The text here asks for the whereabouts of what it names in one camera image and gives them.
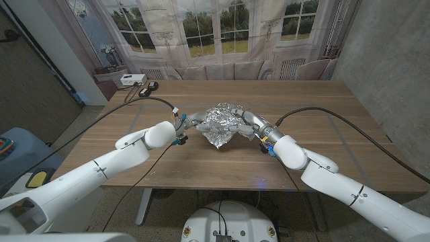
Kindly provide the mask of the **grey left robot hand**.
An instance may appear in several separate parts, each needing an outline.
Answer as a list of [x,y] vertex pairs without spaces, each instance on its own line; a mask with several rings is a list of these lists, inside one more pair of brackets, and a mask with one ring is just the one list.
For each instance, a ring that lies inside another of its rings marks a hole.
[[228,130],[227,128],[210,126],[209,124],[204,123],[204,120],[207,117],[207,111],[200,111],[190,115],[184,114],[176,117],[174,124],[176,136],[184,134],[184,132],[191,127],[195,127],[196,130],[201,133],[211,132],[220,134]]

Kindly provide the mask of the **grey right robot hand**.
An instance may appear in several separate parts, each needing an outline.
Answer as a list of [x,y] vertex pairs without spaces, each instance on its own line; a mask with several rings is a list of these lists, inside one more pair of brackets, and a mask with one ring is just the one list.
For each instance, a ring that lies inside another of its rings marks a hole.
[[230,112],[236,117],[242,118],[253,129],[254,133],[265,142],[276,143],[280,138],[285,136],[284,133],[280,132],[275,126],[258,114],[240,109],[232,109]]

